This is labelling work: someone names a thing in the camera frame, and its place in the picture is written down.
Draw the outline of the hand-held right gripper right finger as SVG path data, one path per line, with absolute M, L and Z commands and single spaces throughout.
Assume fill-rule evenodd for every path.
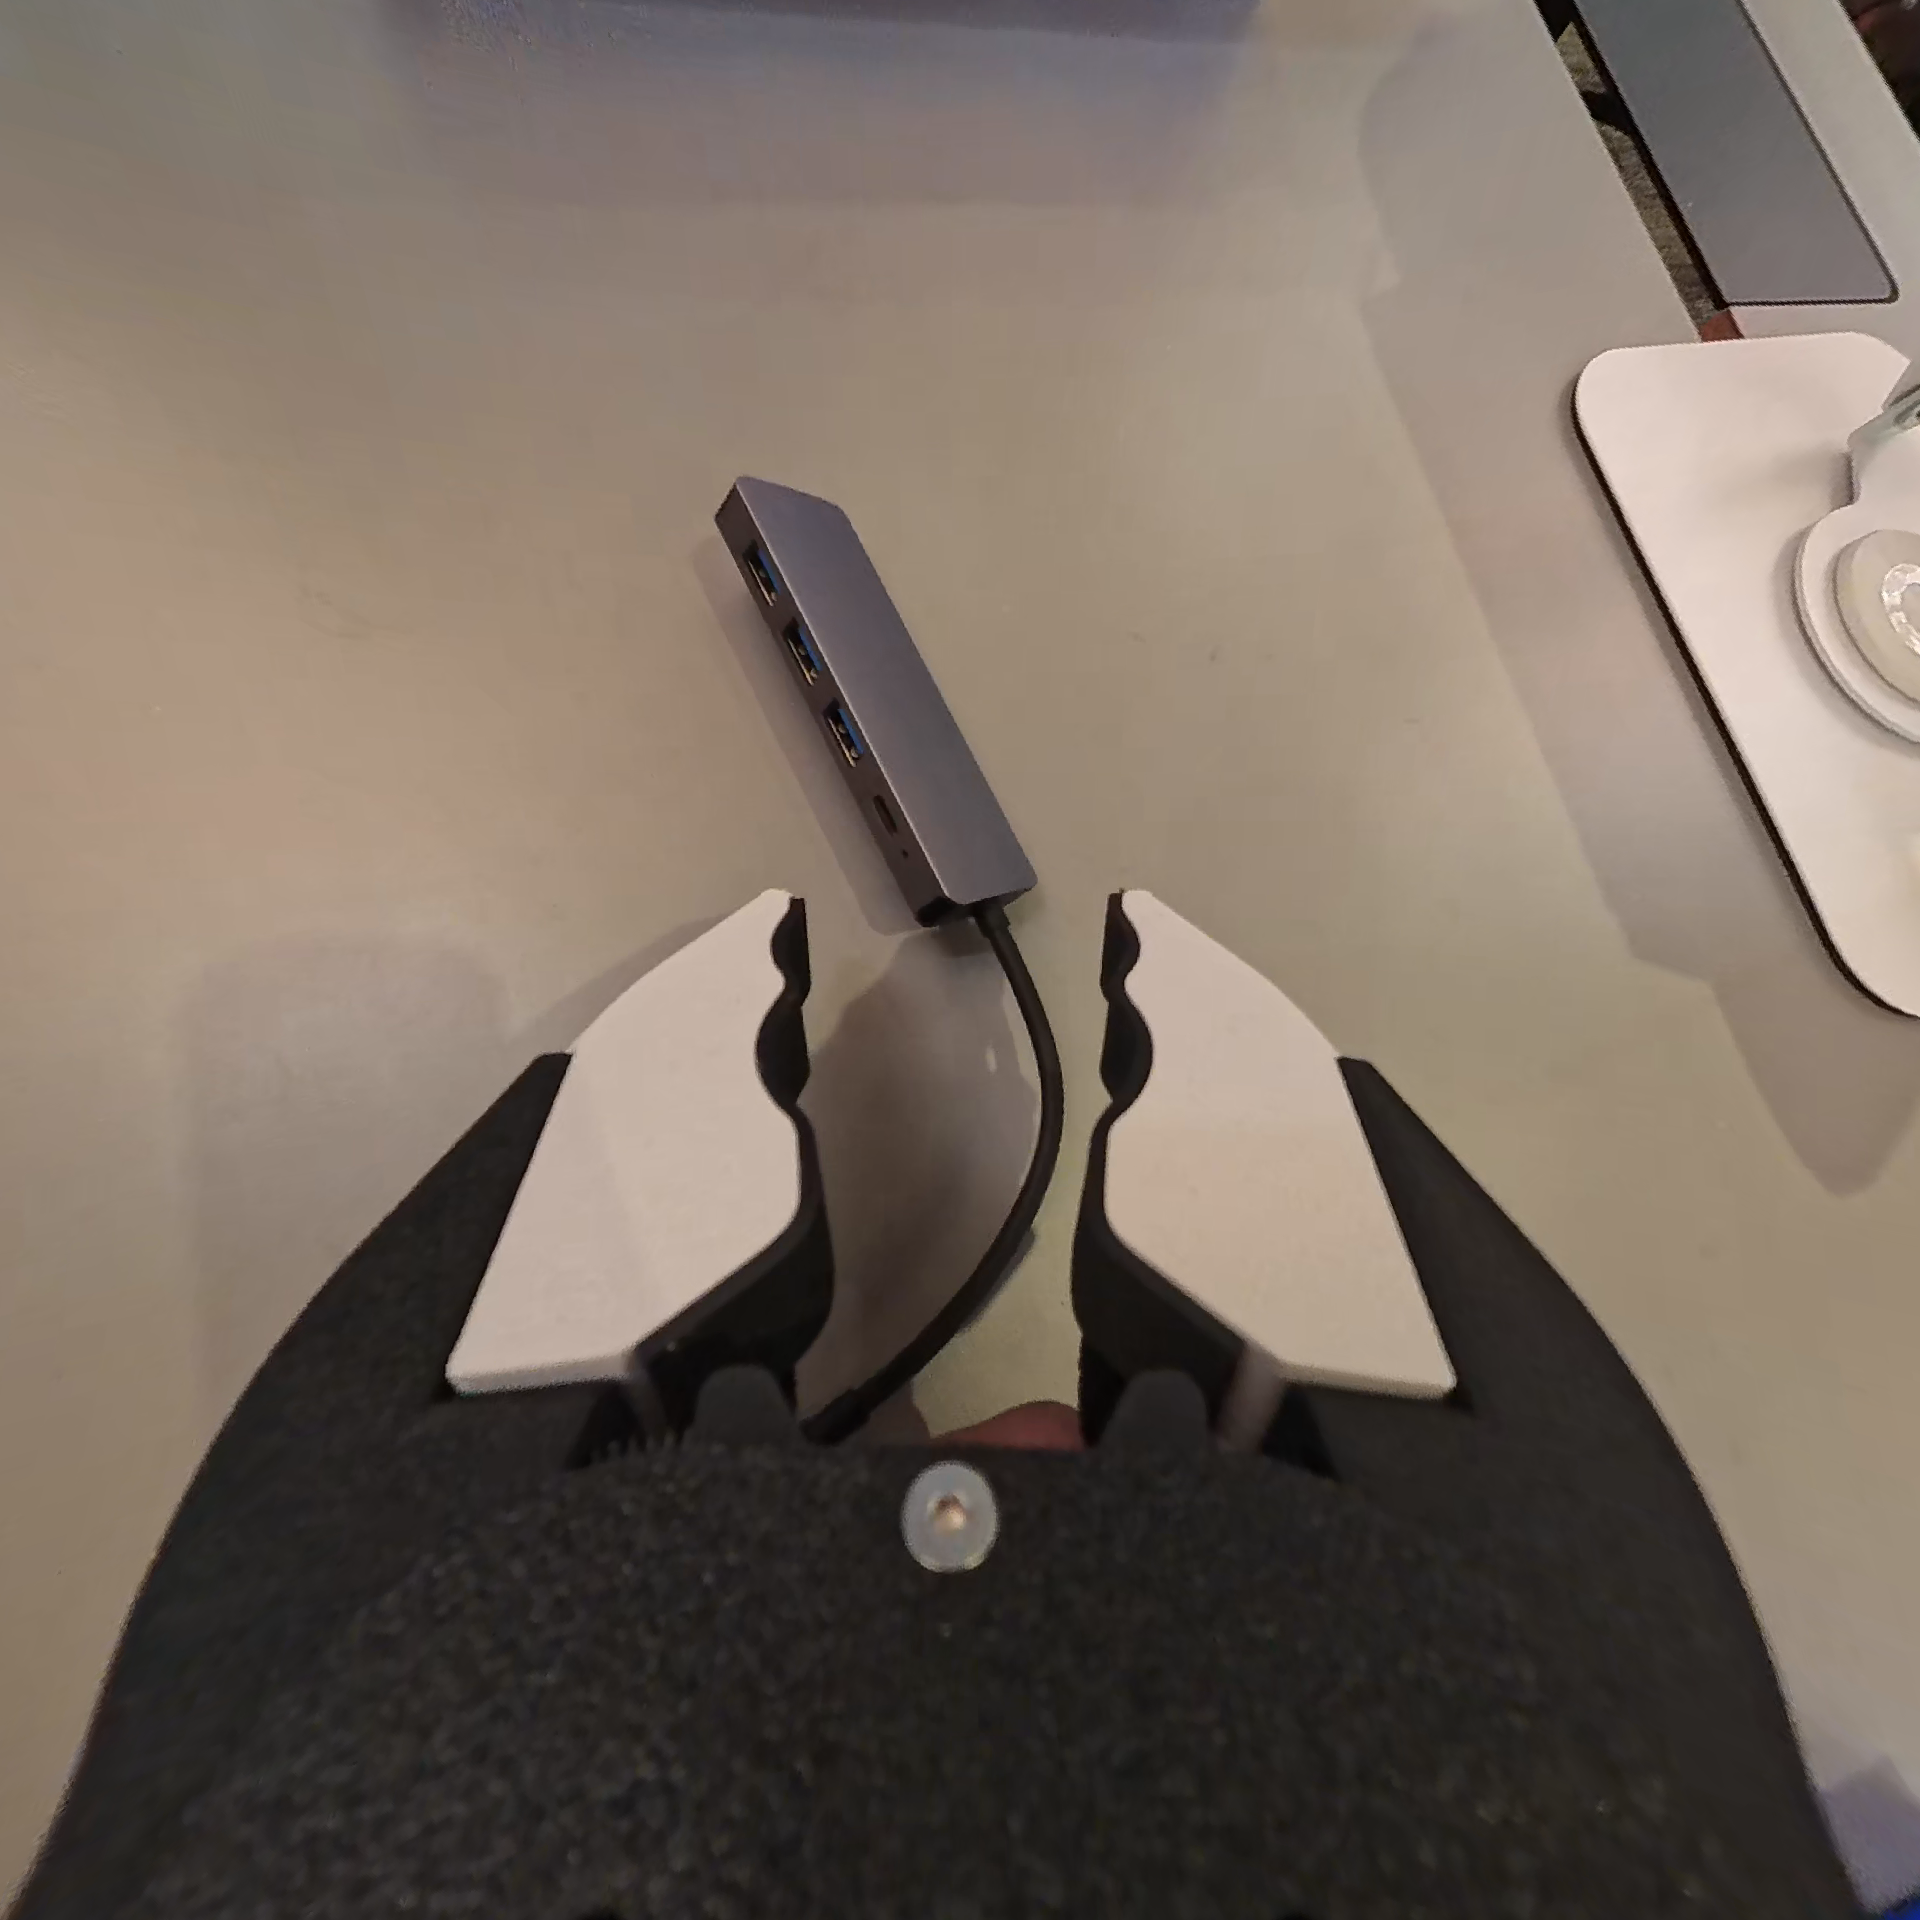
M 1187 1378 L 1210 1423 L 1270 1423 L 1291 1387 L 1448 1404 L 1457 1367 L 1332 1039 L 1139 886 L 1110 899 L 1098 983 L 1081 1422 L 1152 1374 Z

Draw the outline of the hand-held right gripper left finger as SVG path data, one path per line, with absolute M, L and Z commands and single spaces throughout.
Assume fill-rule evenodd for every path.
M 769 890 L 587 1022 L 446 1358 L 460 1397 L 611 1382 L 820 1197 L 808 906 Z

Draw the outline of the grey usb hub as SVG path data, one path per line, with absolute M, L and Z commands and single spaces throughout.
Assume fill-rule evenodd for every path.
M 838 1444 L 912 1385 L 1014 1274 L 1064 1149 L 1065 1067 L 1006 911 L 1038 875 L 850 516 L 824 497 L 738 476 L 714 521 L 907 915 L 921 929 L 968 925 L 984 940 L 1041 1079 L 1036 1142 L 1006 1219 L 924 1330 L 810 1418 L 808 1433 Z

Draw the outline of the black desk panel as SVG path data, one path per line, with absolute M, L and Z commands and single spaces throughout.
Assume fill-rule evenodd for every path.
M 1739 2 L 1544 4 L 1575 31 L 1716 306 L 1894 305 L 1899 282 Z

